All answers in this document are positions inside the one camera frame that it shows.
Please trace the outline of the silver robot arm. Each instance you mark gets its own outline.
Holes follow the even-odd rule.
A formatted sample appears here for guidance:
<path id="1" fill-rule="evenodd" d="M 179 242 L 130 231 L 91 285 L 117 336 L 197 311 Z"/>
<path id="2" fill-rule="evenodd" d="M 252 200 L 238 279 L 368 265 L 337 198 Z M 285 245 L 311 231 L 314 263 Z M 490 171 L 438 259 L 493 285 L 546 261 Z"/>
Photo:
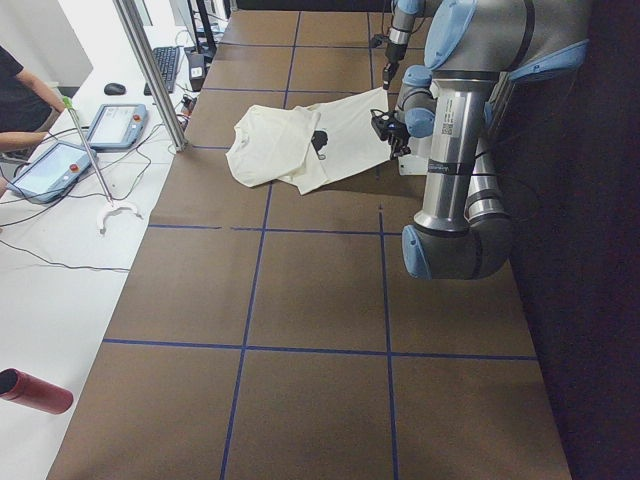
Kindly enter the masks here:
<path id="1" fill-rule="evenodd" d="M 518 82 L 576 70 L 588 45 L 588 1 L 399 1 L 383 78 L 394 77 L 417 17 L 430 20 L 424 59 L 408 68 L 390 134 L 392 152 L 428 146 L 421 209 L 402 232 L 407 271 L 422 279 L 480 279 L 513 242 L 489 154 L 490 100 Z"/>
<path id="2" fill-rule="evenodd" d="M 425 13 L 423 0 L 399 0 L 393 2 L 392 19 L 383 39 L 386 41 L 387 63 L 382 71 L 382 87 L 388 90 L 400 62 L 405 58 L 415 21 Z"/>

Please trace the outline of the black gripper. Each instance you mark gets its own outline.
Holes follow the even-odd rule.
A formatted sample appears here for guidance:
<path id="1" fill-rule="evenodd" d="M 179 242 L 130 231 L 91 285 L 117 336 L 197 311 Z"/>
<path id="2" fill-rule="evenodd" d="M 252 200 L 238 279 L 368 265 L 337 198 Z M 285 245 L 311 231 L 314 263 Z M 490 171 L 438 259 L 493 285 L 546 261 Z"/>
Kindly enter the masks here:
<path id="1" fill-rule="evenodd" d="M 410 135 L 407 132 L 394 132 L 389 135 L 390 158 L 398 159 L 411 153 Z"/>
<path id="2" fill-rule="evenodd" d="M 388 90 L 394 79 L 400 62 L 405 58 L 407 50 L 406 44 L 389 42 L 385 50 L 386 64 L 382 70 L 382 87 Z"/>

